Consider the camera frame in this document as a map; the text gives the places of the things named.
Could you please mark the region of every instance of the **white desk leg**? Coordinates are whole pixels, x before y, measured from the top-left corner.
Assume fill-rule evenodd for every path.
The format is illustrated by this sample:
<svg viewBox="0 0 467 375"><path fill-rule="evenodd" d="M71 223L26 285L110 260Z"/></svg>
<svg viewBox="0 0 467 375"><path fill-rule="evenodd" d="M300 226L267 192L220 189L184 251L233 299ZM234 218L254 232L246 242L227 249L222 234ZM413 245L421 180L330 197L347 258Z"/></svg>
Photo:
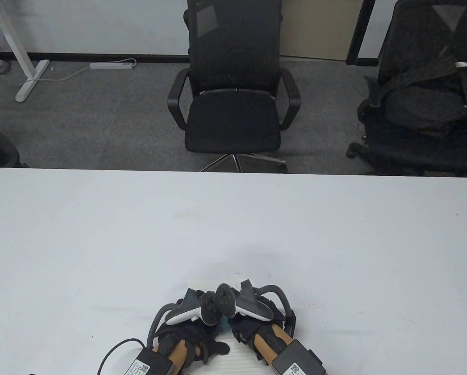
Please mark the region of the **white desk leg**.
<svg viewBox="0 0 467 375"><path fill-rule="evenodd" d="M32 65L32 61L30 61L26 50L23 48L20 40L18 39L18 35L7 15L4 7L0 3L0 28L2 33L4 34L6 40L9 43L9 46L13 50L13 53L16 56L23 72L27 76L27 81L23 84L19 92L16 94L16 101L23 102L30 91L34 88L35 84L37 84L39 78L45 72L47 66L49 65L49 60L41 60L37 67L34 68Z"/></svg>

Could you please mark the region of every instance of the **baseboard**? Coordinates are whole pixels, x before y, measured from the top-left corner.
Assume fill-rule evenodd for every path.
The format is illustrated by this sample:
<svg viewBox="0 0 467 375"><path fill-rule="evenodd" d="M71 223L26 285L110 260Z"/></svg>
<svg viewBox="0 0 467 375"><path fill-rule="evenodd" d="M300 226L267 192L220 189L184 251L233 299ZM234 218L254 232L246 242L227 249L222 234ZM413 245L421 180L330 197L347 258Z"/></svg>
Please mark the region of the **baseboard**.
<svg viewBox="0 0 467 375"><path fill-rule="evenodd" d="M190 63L188 55L119 55L119 54L50 54L45 52L29 52L32 61L78 61L82 63L95 63L98 61L118 61L123 59L136 59L139 63ZM13 52L0 52L1 60L16 60Z"/></svg>
<svg viewBox="0 0 467 375"><path fill-rule="evenodd" d="M365 57L359 57L355 61L356 66L378 66L379 65L379 59L368 59Z"/></svg>

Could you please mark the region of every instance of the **black mesh office chair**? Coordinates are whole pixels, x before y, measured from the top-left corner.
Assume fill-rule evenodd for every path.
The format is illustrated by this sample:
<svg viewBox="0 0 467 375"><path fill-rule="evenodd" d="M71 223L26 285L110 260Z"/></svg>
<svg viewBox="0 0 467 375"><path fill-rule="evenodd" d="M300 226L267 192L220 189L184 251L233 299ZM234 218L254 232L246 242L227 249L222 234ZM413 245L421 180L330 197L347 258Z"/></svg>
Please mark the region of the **black mesh office chair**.
<svg viewBox="0 0 467 375"><path fill-rule="evenodd" d="M301 106L301 96L288 70L279 66L281 0L188 0L185 22L190 34L190 68L178 73L167 106L185 131L191 152L224 154L202 171L233 157L251 157L280 148ZM185 122L179 98L187 77L193 101ZM280 123L276 94L280 77L289 108Z"/></svg>
<svg viewBox="0 0 467 375"><path fill-rule="evenodd" d="M394 76L448 55L467 62L467 0L400 0L383 44L379 87ZM463 91L457 74L453 78L451 89ZM423 84L431 88L438 82ZM447 136L436 138L387 120L384 100L379 107L362 103L358 118L365 126L362 140L366 146L352 143L346 156L367 161L375 168L374 174L467 173L467 119L455 121Z"/></svg>

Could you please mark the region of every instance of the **chair seat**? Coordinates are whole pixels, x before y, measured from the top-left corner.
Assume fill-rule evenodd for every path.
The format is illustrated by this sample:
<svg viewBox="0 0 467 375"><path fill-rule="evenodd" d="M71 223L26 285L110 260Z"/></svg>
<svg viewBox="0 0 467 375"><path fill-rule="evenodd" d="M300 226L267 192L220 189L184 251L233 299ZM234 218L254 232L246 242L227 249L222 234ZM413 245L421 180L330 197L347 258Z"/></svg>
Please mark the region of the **chair seat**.
<svg viewBox="0 0 467 375"><path fill-rule="evenodd" d="M419 134L388 121L381 109L364 110L369 149L376 155L404 166L433 171L467 171L467 121L454 125L443 139Z"/></svg>
<svg viewBox="0 0 467 375"><path fill-rule="evenodd" d="M276 103L268 93L213 91L193 99L185 147L207 154L248 154L280 148Z"/></svg>

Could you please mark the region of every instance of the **chair caster wheel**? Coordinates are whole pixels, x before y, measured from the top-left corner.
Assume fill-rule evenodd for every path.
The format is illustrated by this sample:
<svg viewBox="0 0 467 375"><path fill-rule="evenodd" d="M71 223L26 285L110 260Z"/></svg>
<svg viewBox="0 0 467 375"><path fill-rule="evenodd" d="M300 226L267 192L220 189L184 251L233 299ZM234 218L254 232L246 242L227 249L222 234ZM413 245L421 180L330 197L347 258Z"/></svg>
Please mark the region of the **chair caster wheel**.
<svg viewBox="0 0 467 375"><path fill-rule="evenodd" d="M351 148L349 148L347 151L346 151L346 157L348 159L355 159L357 157L357 154L355 153L355 151L351 150Z"/></svg>

